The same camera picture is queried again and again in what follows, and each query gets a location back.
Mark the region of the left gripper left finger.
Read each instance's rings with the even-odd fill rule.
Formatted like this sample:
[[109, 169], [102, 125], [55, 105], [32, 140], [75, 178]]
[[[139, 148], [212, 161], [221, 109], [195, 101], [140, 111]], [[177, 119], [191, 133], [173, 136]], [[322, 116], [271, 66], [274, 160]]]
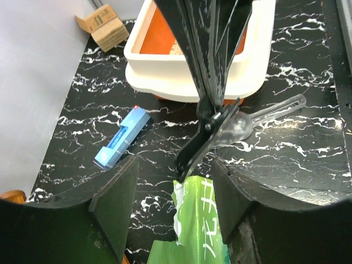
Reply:
[[139, 159], [41, 202], [1, 200], [1, 263], [122, 263]]

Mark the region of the clear plastic scoop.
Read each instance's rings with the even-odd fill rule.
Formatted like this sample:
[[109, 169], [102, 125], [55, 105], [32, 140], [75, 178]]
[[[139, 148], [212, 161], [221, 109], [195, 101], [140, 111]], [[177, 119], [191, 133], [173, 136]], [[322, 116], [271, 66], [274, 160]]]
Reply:
[[225, 147], [243, 141], [251, 136], [254, 127], [291, 114], [305, 105], [306, 97], [298, 94], [255, 113], [247, 114], [239, 111], [236, 117], [230, 121], [223, 135], [214, 144], [214, 147]]

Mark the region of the black plastic piece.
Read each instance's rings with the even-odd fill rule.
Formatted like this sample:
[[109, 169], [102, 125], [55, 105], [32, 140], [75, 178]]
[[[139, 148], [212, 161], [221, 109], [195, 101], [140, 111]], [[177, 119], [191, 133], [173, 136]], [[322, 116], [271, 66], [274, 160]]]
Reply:
[[239, 112], [240, 99], [215, 109], [210, 99], [204, 97], [197, 104], [198, 129], [175, 157], [177, 181], [183, 183], [192, 175], [197, 164], [223, 135], [225, 128]]

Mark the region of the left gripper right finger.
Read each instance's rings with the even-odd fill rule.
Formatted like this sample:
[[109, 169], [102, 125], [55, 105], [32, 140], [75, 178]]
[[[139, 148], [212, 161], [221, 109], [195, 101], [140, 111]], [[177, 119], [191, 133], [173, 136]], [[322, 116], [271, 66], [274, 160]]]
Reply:
[[231, 263], [351, 263], [351, 199], [321, 206], [212, 162], [219, 227]]

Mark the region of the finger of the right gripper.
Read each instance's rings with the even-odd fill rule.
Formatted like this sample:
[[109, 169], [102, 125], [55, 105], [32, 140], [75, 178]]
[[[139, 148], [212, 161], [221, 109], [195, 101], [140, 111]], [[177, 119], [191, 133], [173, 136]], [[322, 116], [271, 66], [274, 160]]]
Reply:
[[192, 1], [203, 59], [220, 106], [230, 66], [252, 14], [252, 1]]
[[156, 4], [183, 51], [199, 98], [208, 97], [214, 108], [219, 108], [220, 100], [216, 98], [216, 92], [211, 90], [193, 17], [192, 1], [156, 1]]

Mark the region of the green litter bag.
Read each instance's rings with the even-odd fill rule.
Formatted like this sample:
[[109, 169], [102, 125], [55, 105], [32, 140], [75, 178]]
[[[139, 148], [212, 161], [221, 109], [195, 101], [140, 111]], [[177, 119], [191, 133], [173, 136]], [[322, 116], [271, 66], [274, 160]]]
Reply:
[[230, 263], [219, 228], [213, 181], [190, 176], [173, 182], [175, 241], [155, 240], [148, 263]]

